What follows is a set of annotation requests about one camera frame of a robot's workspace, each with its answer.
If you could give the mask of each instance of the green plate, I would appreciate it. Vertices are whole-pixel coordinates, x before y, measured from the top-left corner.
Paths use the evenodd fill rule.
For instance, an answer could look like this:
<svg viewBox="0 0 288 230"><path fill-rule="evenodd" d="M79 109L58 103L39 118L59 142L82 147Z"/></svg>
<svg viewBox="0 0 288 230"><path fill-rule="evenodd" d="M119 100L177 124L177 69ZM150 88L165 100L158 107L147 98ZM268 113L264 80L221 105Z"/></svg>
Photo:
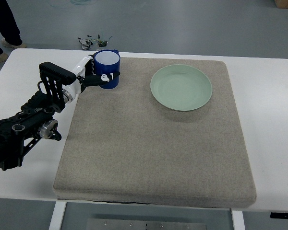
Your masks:
<svg viewBox="0 0 288 230"><path fill-rule="evenodd" d="M150 89L162 105L178 111L198 109L212 95L207 76L187 65L171 65L158 70L150 81Z"/></svg>

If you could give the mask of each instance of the cable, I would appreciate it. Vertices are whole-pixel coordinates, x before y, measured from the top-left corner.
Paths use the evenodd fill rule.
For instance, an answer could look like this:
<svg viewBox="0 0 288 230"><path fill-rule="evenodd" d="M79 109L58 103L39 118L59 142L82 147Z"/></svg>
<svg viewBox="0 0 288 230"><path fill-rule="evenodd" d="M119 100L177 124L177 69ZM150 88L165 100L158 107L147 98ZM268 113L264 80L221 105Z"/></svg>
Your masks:
<svg viewBox="0 0 288 230"><path fill-rule="evenodd" d="M74 5L88 5L91 0L70 0Z"/></svg>

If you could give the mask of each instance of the gray floor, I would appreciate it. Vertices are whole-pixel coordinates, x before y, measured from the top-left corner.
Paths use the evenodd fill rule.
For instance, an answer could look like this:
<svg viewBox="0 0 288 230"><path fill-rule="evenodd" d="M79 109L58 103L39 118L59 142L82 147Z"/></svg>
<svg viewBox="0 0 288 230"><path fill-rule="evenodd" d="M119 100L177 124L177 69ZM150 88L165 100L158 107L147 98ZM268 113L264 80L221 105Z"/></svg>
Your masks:
<svg viewBox="0 0 288 230"><path fill-rule="evenodd" d="M288 58L288 9L278 9L274 0L8 3L28 48L80 50L78 37L100 34L103 40L111 37L108 48L120 52ZM30 209L30 202L23 205Z"/></svg>

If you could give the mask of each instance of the gray felt pad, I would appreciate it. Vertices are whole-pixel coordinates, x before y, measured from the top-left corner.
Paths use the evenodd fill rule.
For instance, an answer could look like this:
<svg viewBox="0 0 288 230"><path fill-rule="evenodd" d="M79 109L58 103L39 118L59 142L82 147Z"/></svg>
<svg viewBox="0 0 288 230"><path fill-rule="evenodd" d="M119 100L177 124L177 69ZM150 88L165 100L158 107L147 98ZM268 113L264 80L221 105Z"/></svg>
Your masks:
<svg viewBox="0 0 288 230"><path fill-rule="evenodd" d="M172 64L194 66L213 86L203 107L161 105L150 80ZM112 90L79 96L54 182L58 199L187 207L248 207L256 190L226 65L122 58Z"/></svg>

